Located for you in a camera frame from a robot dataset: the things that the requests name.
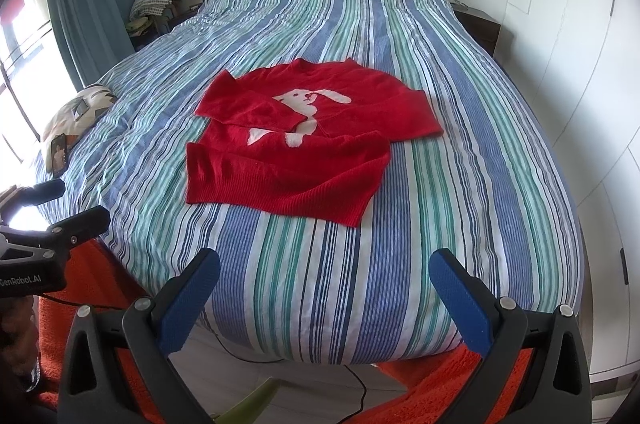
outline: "sweater sleeve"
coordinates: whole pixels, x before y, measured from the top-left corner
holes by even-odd
[[[196,115],[225,125],[293,131],[306,117],[269,96],[244,87],[223,70],[209,85]]]
[[[318,124],[328,137],[379,131],[393,142],[442,135],[426,94],[409,89],[378,103],[348,107]]]

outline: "red sweater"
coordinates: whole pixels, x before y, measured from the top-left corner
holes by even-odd
[[[353,60],[222,71],[187,144],[187,202],[221,202],[355,227],[377,191],[390,141],[440,135],[423,91]]]

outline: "bed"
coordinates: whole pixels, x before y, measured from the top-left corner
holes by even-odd
[[[185,145],[212,77],[353,58],[425,90],[444,128],[392,145],[360,227],[185,204]],[[101,80],[120,99],[73,149],[50,221],[94,205],[104,242],[150,292],[199,248],[222,274],[200,325],[287,359],[364,363],[435,354],[459,336],[428,281],[449,247],[497,295],[578,308],[582,247],[540,127],[447,0],[206,0]],[[36,161],[38,179],[46,179]]]

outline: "blue gripper pad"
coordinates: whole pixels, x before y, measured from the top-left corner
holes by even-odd
[[[460,277],[462,274],[466,279],[472,279],[461,265],[459,270],[455,271],[453,266],[447,263],[442,250],[431,255],[429,259],[431,283],[458,327],[466,347],[484,358],[489,353],[494,340],[492,322]]]
[[[187,277],[184,285],[180,281]],[[218,283],[220,277],[220,258],[211,249],[201,250],[180,276],[172,278],[156,296],[156,306],[164,309],[161,320],[156,323],[156,343],[164,357],[182,348],[204,304],[211,296],[211,292]],[[165,303],[167,293],[173,294],[166,307],[160,307]]]

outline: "white wardrobe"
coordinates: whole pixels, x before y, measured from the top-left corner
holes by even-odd
[[[553,146],[593,286],[591,381],[640,370],[640,0],[509,0],[495,58]]]

